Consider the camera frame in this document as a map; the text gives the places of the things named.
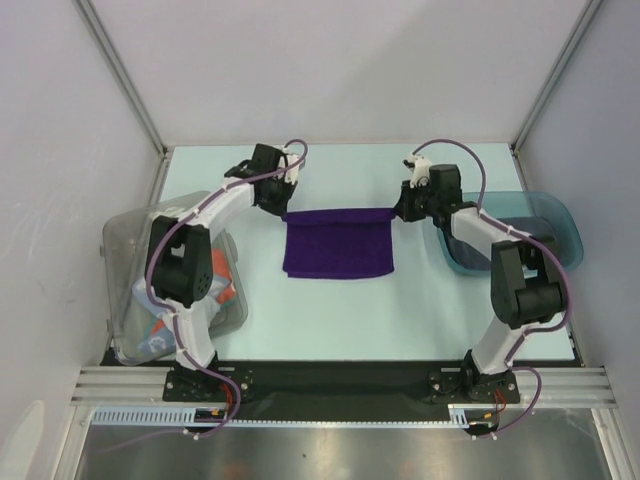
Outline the light blue paw towel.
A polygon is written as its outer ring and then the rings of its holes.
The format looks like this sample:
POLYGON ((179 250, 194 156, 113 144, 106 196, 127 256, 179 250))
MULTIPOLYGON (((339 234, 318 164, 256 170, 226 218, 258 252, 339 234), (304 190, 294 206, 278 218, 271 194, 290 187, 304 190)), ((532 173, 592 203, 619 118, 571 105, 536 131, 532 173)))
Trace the light blue paw towel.
POLYGON ((143 354, 161 354, 175 349, 173 333, 166 327, 163 318, 169 313, 149 300, 146 283, 139 278, 132 286, 132 294, 138 306, 142 308, 143 338, 138 349, 143 354))

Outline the purple towel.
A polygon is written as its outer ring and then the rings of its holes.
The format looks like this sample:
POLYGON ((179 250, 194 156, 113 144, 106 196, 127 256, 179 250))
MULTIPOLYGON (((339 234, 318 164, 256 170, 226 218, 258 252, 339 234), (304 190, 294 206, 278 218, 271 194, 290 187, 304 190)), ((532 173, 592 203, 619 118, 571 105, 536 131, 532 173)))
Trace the purple towel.
POLYGON ((390 208, 290 212, 283 270, 290 278, 360 280, 394 272, 390 208))

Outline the grey towel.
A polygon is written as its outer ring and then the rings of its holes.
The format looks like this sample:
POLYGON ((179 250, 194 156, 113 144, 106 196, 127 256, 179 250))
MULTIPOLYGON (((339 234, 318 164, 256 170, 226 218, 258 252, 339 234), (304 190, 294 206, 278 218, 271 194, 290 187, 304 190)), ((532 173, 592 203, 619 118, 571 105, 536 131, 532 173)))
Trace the grey towel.
POLYGON ((484 259, 491 259, 492 245, 503 241, 518 242, 521 236, 535 239, 556 237, 551 224, 538 217, 507 217, 497 219, 487 213, 478 215, 474 209, 453 215, 449 236, 470 247, 484 259))

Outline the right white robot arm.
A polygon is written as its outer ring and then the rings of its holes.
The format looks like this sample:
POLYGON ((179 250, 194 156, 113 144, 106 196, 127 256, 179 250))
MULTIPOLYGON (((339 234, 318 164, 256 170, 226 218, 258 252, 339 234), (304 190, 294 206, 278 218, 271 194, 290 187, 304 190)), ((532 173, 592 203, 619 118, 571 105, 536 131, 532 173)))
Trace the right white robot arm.
POLYGON ((566 271, 553 238, 535 237, 492 217, 479 201, 464 200, 457 166, 421 156, 403 163, 411 177, 401 185, 396 216, 404 222, 430 219, 490 263, 494 317, 466 353, 454 389, 473 403, 483 402, 508 384, 513 360, 530 336, 565 327, 572 313, 566 271))

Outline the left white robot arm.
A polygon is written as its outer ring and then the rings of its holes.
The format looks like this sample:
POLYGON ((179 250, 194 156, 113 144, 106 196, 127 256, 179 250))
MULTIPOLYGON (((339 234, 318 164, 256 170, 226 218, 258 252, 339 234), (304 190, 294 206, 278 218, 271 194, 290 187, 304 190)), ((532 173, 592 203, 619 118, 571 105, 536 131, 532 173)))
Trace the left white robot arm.
POLYGON ((185 388, 199 400, 211 399, 220 381, 229 381, 210 368, 216 349, 209 320, 197 311, 214 280, 211 244, 250 208, 283 216, 307 154, 308 145, 298 139, 282 147, 258 143, 249 159, 224 173, 218 189, 179 216, 159 215, 152 222, 143 287, 174 336, 176 362, 190 370, 185 388))

